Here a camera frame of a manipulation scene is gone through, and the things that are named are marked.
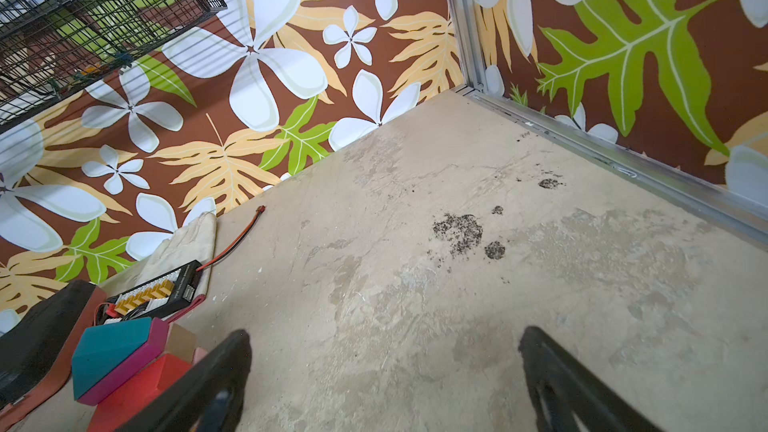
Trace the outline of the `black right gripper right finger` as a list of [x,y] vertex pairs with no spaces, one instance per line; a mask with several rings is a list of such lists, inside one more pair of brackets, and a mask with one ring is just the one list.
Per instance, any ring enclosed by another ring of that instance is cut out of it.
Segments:
[[526,327],[518,350],[539,431],[659,429],[543,329]]

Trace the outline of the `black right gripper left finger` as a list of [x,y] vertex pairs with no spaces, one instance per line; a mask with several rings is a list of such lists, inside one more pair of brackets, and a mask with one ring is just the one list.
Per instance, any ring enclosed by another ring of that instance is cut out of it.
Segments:
[[249,334],[231,332],[120,431],[234,431],[251,370]]

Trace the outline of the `light pink wood block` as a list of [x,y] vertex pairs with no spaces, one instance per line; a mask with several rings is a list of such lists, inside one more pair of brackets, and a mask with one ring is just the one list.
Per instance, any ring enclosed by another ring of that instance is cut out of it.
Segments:
[[203,359],[203,358],[204,358],[206,355],[207,355],[207,351],[206,351],[206,350],[204,350],[204,349],[203,349],[203,348],[201,348],[201,347],[197,347],[197,348],[194,350],[194,352],[193,352],[193,357],[192,357],[192,361],[191,361],[191,364],[192,364],[192,365],[196,365],[196,364],[197,364],[197,363],[199,363],[199,362],[200,362],[200,361],[201,361],[201,360],[202,360],[202,359]]

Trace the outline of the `natural wood arch block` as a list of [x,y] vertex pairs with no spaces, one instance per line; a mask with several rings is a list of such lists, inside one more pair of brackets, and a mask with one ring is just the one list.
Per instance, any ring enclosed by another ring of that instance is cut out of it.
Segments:
[[163,353],[170,354],[187,363],[192,363],[197,348],[197,335],[173,322],[168,334]]

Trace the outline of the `red wood block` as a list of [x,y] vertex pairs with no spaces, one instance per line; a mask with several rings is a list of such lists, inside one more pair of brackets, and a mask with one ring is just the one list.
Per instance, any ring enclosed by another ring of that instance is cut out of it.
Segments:
[[96,408],[88,432],[116,431],[162,395],[192,365],[165,354],[104,399]]

